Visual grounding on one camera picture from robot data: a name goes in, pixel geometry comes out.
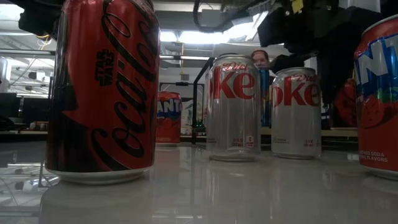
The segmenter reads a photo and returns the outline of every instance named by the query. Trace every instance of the black cable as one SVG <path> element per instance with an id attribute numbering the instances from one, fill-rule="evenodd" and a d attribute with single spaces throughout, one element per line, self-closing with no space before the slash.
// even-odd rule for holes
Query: black cable
<path id="1" fill-rule="evenodd" d="M 35 2 L 39 3 L 41 5 L 44 5 L 44 6 L 54 7 L 54 8 L 57 8 L 57 9 L 61 9 L 62 8 L 61 4 L 52 4 L 52 3 L 48 3 L 48 2 L 43 2 L 41 0 L 35 0 Z"/>
<path id="2" fill-rule="evenodd" d="M 220 32 L 220 31 L 223 32 L 224 31 L 223 28 L 227 23 L 231 22 L 234 19 L 238 19 L 238 18 L 242 17 L 242 15 L 245 14 L 247 9 L 249 9 L 252 6 L 255 6 L 256 4 L 259 4 L 260 2 L 263 2 L 264 0 L 255 0 L 247 5 L 243 6 L 241 9 L 239 9 L 234 14 L 228 16 L 221 24 L 219 24 L 218 26 L 215 26 L 215 27 L 202 26 L 199 23 L 198 10 L 199 10 L 200 1 L 201 0 L 195 0 L 195 3 L 193 5 L 193 22 L 195 23 L 195 25 L 202 32 Z"/>
<path id="3" fill-rule="evenodd" d="M 211 4 L 208 4 L 207 2 L 206 2 L 205 4 L 208 5 L 208 6 L 210 7 L 211 10 L 214 10 L 214 9 L 213 9 L 213 6 L 211 6 Z"/>

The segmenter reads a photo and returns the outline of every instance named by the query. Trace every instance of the glossy table surface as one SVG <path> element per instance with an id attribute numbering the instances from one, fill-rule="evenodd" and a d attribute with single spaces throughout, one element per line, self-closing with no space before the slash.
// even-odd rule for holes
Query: glossy table surface
<path id="1" fill-rule="evenodd" d="M 45 173 L 48 188 L 32 176 L 39 167 L 10 165 L 0 170 L 0 223 L 398 223 L 398 182 L 348 157 L 297 161 L 264 152 L 257 162 L 230 163 L 209 161 L 199 147 L 162 147 L 133 182 L 57 184 Z"/>

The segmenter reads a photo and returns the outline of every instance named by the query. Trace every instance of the red soda can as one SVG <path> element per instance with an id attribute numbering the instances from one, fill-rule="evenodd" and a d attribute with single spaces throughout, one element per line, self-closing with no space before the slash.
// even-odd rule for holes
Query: red soda can
<path id="1" fill-rule="evenodd" d="M 175 146 L 181 137 L 182 101 L 179 93 L 160 91 L 157 94 L 156 144 Z"/>
<path id="2" fill-rule="evenodd" d="M 109 184 L 154 162 L 159 25 L 149 0 L 67 0 L 60 16 L 46 168 Z"/>
<path id="3" fill-rule="evenodd" d="M 312 159 L 321 154 L 319 80 L 312 68 L 287 68 L 272 84 L 271 149 L 279 157 Z"/>
<path id="4" fill-rule="evenodd" d="M 365 30 L 355 51 L 359 161 L 398 179 L 398 15 Z"/>
<path id="5" fill-rule="evenodd" d="M 218 57 L 206 84 L 206 148 L 220 161 L 253 161 L 260 153 L 260 74 L 251 58 Z"/>
<path id="6" fill-rule="evenodd" d="M 354 79 L 347 79 L 346 83 L 339 89 L 335 99 L 330 105 L 329 115 L 330 129 L 356 130 L 356 97 Z"/>

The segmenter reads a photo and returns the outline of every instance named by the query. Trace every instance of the black bracket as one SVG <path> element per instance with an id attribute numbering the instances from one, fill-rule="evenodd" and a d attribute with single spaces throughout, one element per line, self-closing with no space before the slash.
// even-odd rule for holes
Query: black bracket
<path id="1" fill-rule="evenodd" d="M 193 82 L 193 106 L 192 106 L 192 144 L 196 144 L 197 135 L 195 132 L 195 127 L 197 125 L 197 103 L 198 103 L 198 82 L 203 74 L 206 72 L 207 68 L 211 68 L 213 66 L 214 57 L 210 57 L 205 66 L 200 70 L 197 78 Z"/>

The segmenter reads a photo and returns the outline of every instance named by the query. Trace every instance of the diet coke logo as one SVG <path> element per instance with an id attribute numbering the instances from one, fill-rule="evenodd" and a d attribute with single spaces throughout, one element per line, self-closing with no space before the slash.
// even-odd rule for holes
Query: diet coke logo
<path id="1" fill-rule="evenodd" d="M 232 71 L 232 70 L 244 70 L 246 71 L 248 69 L 248 65 L 242 64 L 240 62 L 225 62 L 223 64 L 223 70 L 224 71 Z"/>
<path id="2" fill-rule="evenodd" d="M 236 74 L 235 72 L 229 72 L 225 78 L 221 79 L 221 68 L 216 67 L 214 70 L 214 77 L 210 80 L 210 96 L 213 96 L 213 99 L 219 99 L 220 93 L 223 91 L 227 98 L 242 98 L 245 100 L 250 100 L 254 98 L 254 92 L 248 93 L 252 89 L 256 80 L 249 73 L 240 73 L 233 77 Z"/>
<path id="3" fill-rule="evenodd" d="M 298 73 L 293 77 L 286 77 L 283 88 L 275 83 L 272 87 L 272 104 L 276 107 L 283 102 L 283 105 L 291 106 L 294 99 L 300 106 L 319 106 L 319 91 L 314 81 L 314 76 Z"/>

